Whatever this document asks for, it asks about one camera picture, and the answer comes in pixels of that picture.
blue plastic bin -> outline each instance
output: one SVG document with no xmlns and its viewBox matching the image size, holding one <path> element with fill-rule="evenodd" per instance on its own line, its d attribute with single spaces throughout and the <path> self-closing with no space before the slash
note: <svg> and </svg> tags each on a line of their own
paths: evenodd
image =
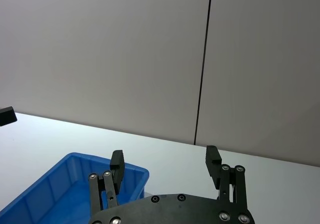
<svg viewBox="0 0 320 224">
<path fill-rule="evenodd" d="M 0 212 L 0 224 L 88 224 L 90 173 L 110 169 L 110 160 L 70 153 Z M 119 204 L 144 197 L 147 169 L 126 163 Z M 103 207 L 107 208 L 103 193 Z"/>
</svg>

blue storage bin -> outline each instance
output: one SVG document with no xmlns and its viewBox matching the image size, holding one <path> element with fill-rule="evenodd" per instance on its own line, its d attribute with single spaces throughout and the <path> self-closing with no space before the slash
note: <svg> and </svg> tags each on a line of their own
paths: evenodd
<svg viewBox="0 0 320 224">
<path fill-rule="evenodd" d="M 68 154 L 0 212 L 0 224 L 88 224 L 88 176 L 109 169 L 109 159 Z M 126 163 L 118 203 L 143 198 L 148 178 L 147 169 Z M 104 208 L 108 207 L 106 198 L 102 193 Z"/>
</svg>

black vertical line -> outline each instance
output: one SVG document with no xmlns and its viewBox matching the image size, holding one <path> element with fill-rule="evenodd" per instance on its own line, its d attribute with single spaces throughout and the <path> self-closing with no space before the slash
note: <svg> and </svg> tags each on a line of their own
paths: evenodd
<svg viewBox="0 0 320 224">
<path fill-rule="evenodd" d="M 197 110 L 197 114 L 196 114 L 196 123 L 195 123 L 195 133 L 194 133 L 194 143 L 193 143 L 193 145 L 196 144 L 196 140 L 197 140 L 199 112 L 200 112 L 200 102 L 201 102 L 201 93 L 202 93 L 202 82 L 203 82 L 203 78 L 204 78 L 204 69 L 205 69 L 205 61 L 206 61 L 206 50 L 207 50 L 207 39 L 208 39 L 210 9 L 211 9 L 211 0 L 209 0 L 208 13 L 207 13 L 207 16 L 206 16 L 206 28 L 205 28 L 205 38 L 204 38 L 204 48 L 203 48 L 203 59 L 202 59 L 202 70 L 201 70 L 198 110 Z"/>
</svg>

gray wall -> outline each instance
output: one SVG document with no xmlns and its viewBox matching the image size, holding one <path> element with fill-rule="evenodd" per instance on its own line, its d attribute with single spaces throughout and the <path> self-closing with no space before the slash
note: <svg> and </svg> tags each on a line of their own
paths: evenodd
<svg viewBox="0 0 320 224">
<path fill-rule="evenodd" d="M 212 0 L 198 145 L 320 166 L 320 0 Z"/>
<path fill-rule="evenodd" d="M 193 144 L 209 0 L 0 0 L 0 106 Z M 212 0 L 196 144 L 320 166 L 319 0 Z"/>
</svg>

white tabletop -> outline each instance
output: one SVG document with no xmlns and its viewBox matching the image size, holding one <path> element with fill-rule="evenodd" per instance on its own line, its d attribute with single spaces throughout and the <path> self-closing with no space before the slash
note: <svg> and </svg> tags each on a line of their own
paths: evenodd
<svg viewBox="0 0 320 224">
<path fill-rule="evenodd" d="M 206 148 L 18 114 L 0 127 L 0 210 L 66 154 L 124 159 L 150 172 L 145 191 L 216 198 Z M 319 223 L 320 168 L 220 151 L 222 163 L 246 168 L 247 203 L 257 224 Z"/>
</svg>

